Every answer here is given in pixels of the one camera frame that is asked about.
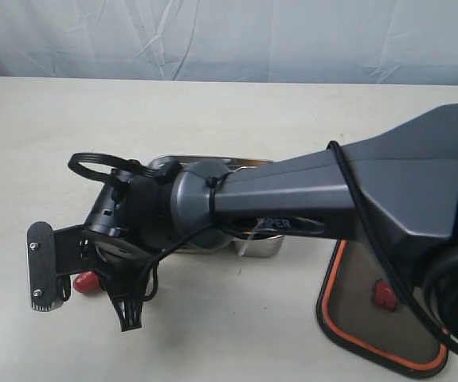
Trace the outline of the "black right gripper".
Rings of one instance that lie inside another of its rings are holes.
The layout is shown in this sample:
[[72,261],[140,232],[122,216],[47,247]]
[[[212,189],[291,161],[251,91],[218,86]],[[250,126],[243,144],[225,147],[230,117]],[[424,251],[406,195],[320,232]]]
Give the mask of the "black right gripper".
[[58,302],[70,298],[71,276],[93,272],[106,291],[123,332],[142,327],[143,293],[137,291],[139,272],[159,253],[132,236],[106,236],[81,225],[53,233]]

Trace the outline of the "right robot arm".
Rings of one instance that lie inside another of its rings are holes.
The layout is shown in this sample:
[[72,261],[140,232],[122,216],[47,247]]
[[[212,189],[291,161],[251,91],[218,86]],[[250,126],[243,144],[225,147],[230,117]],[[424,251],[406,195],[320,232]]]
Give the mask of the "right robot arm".
[[55,285],[97,273],[125,330],[141,326],[168,255],[304,236],[368,247],[399,300],[458,355],[458,103],[282,162],[77,153],[68,167],[103,187],[83,224],[53,234]]

